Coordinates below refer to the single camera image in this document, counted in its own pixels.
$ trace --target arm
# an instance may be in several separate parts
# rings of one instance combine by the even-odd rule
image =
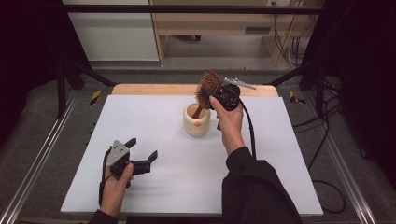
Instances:
[[[128,164],[117,180],[110,172],[110,168],[106,168],[106,176],[110,176],[105,183],[103,191],[103,200],[100,210],[97,210],[89,224],[116,224],[118,223],[118,215],[122,207],[122,200],[125,195],[127,182],[132,178],[134,165]]]
[[[301,223],[289,194],[276,170],[266,161],[256,161],[242,138],[242,106],[226,111],[210,97],[218,112],[223,145],[228,153],[229,173],[222,184],[224,223]]]

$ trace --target aluminum rail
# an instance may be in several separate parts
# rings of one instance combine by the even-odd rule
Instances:
[[[56,141],[58,140],[58,137],[61,134],[62,129],[64,128],[64,125],[66,124],[66,121],[73,110],[78,96],[79,91],[71,92],[64,114],[55,121],[51,131],[49,132],[49,135],[47,136],[47,139],[35,157],[35,161],[30,167],[27,175],[20,184],[20,187],[18,188],[11,202],[0,216],[1,224],[13,224],[17,220],[18,214],[20,213],[30,191],[35,184],[35,181],[38,179],[38,176],[44,167],[48,156],[50,155]]]
[[[145,5],[43,5],[51,11],[72,13],[210,13],[210,14],[332,14],[325,7],[247,7],[247,6],[145,6]]]
[[[312,113],[314,115],[317,115],[316,109],[314,107],[315,99],[313,93],[305,92],[304,97],[308,102],[308,105],[311,108]],[[320,125],[319,128],[322,135],[324,136],[326,132],[325,130],[326,124]],[[349,170],[349,167],[347,166],[347,163],[344,160],[344,157],[342,156],[340,149],[335,144],[335,141],[332,138],[331,133],[327,135],[326,143],[329,147],[329,154],[330,157],[332,158],[332,162],[334,163],[334,167],[337,170],[337,173],[339,174],[340,179],[344,184],[346,193],[348,194],[349,199],[352,202],[353,207],[355,208],[356,214],[358,215],[361,224],[375,224],[376,220],[373,215],[373,212],[371,211],[370,206],[364,199],[361,189],[359,188],[359,185],[356,182],[352,172]]]

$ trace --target person's left hand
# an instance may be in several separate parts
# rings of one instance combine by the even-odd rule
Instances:
[[[102,206],[100,210],[110,216],[117,217],[122,207],[122,200],[125,195],[126,185],[132,179],[134,165],[129,163],[120,177],[111,176],[105,183],[103,190]],[[110,168],[106,168],[105,177],[111,175]]]

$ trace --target black curtain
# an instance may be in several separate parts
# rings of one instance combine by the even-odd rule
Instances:
[[[79,71],[68,66],[67,61],[74,60],[91,69],[67,13],[40,7],[62,3],[62,0],[0,0],[1,142],[23,110],[29,90],[56,79],[60,63],[75,89],[83,82]]]
[[[341,102],[362,148],[396,188],[395,24],[396,1],[357,0],[338,28],[324,69],[340,77]]]

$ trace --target cup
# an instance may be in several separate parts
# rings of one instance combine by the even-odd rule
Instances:
[[[192,136],[202,136],[209,131],[210,110],[202,109],[198,119],[192,116],[198,108],[198,103],[187,105],[183,111],[184,130]]]

